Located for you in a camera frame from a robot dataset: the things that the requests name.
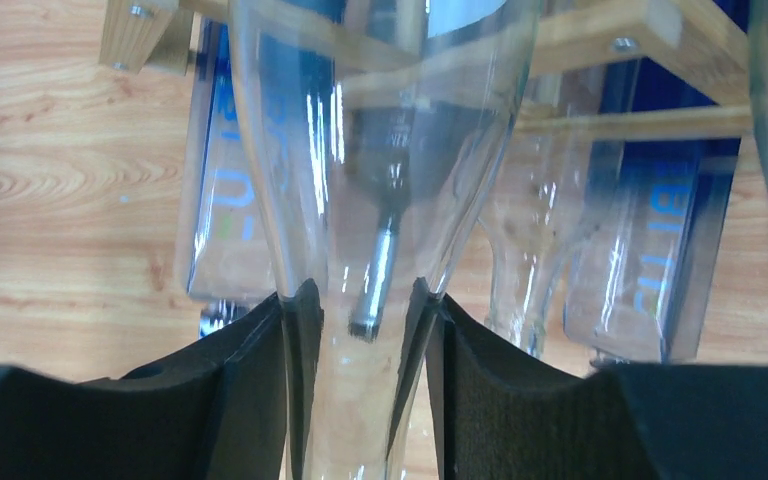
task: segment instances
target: black foam holder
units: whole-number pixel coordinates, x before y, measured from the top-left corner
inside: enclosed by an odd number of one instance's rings
[[[622,365],[579,379],[447,297],[427,352],[440,478],[768,478],[768,367]],[[0,365],[2,479],[278,479],[273,296],[118,380]]]

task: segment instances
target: upside-down bottle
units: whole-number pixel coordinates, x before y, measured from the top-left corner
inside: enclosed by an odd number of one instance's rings
[[[626,158],[614,214],[570,268],[564,332],[591,364],[693,360],[736,158]]]
[[[550,2],[545,15],[572,7]],[[479,217],[493,252],[485,324],[535,357],[543,351],[549,302],[562,267],[610,208],[623,143],[593,141],[586,129],[531,130],[547,116],[627,111],[636,75],[637,62],[627,62],[529,80],[517,141],[507,149]]]
[[[199,338],[275,291],[231,85],[228,29],[203,20],[175,245],[176,277],[205,302]]]
[[[230,2],[284,312],[291,478],[402,476],[428,312],[510,136],[539,7]]]

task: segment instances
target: metal screw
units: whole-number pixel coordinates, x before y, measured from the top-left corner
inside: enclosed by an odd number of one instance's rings
[[[639,48],[640,44],[632,37],[617,37],[611,43],[611,50],[614,53],[633,53]]]
[[[151,18],[154,16],[154,14],[151,13],[151,10],[139,5],[131,5],[131,15],[140,18]]]

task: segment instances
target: blue lettering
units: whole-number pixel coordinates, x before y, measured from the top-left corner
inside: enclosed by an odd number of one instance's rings
[[[216,108],[225,117],[225,120],[229,122],[237,121],[237,106],[234,104],[234,90],[231,85],[225,83],[219,90],[219,95],[216,99]]]
[[[663,230],[665,232],[681,233],[682,224],[680,223],[662,223],[662,222],[649,222],[650,230]]]
[[[640,261],[643,263],[654,263],[655,265],[661,265],[662,267],[671,267],[672,261],[665,257],[654,257],[652,255],[641,255]]]
[[[252,239],[254,235],[254,217],[247,215],[243,219],[243,241],[247,242]]]
[[[640,277],[637,279],[637,284],[640,285],[641,287],[651,288],[652,290],[660,291],[666,288],[670,284],[670,282],[669,280],[664,280],[662,282],[660,280],[653,280],[651,278]]]
[[[666,196],[666,203],[662,203],[662,197]],[[687,211],[690,187],[685,185],[656,185],[652,190],[650,203],[652,208],[665,215],[683,217]]]
[[[244,191],[242,195],[237,197],[216,195],[213,197],[213,203],[242,208],[251,205],[254,201],[254,188],[252,188],[251,179],[248,175],[233,170],[217,169],[216,179],[240,182],[244,186]]]
[[[655,171],[661,177],[687,177],[691,173],[688,162],[658,162]]]
[[[640,290],[634,293],[634,309],[640,313],[649,313],[646,311],[646,308],[643,307],[643,292]]]

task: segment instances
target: blue label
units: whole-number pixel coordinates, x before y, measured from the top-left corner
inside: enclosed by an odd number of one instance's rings
[[[227,42],[227,36],[223,38],[224,42]],[[243,148],[239,123],[237,122],[237,109],[234,103],[234,92],[231,84],[230,75],[225,72],[217,75],[215,81],[215,93],[213,101],[213,115],[210,122],[211,132],[210,142],[227,142],[231,145],[226,147],[232,152],[239,151],[240,155],[243,154]],[[205,152],[209,155],[211,149],[208,147]],[[207,175],[212,175],[214,182],[214,191],[217,192],[233,192],[232,194],[214,194],[211,199],[213,205],[219,207],[230,207],[232,211],[223,211],[217,213],[217,218],[211,221],[211,224],[218,230],[217,235],[220,239],[237,237],[240,240],[247,242],[254,237],[255,224],[257,223],[257,203],[254,191],[254,184],[251,176],[245,170],[245,168],[237,167],[233,168],[223,162],[223,166],[216,168],[213,172],[206,172]],[[231,231],[231,226],[236,222],[232,220],[232,216],[240,215],[242,211],[243,225],[242,230],[238,232]]]
[[[641,253],[641,274],[634,294],[634,309],[653,318],[661,317],[661,306],[669,301],[669,295],[663,293],[671,288],[675,259],[664,255],[677,255],[681,248],[696,179],[695,165],[680,161],[655,164],[656,181],[648,201],[653,219],[647,228],[650,235],[667,237],[673,247],[670,252]]]

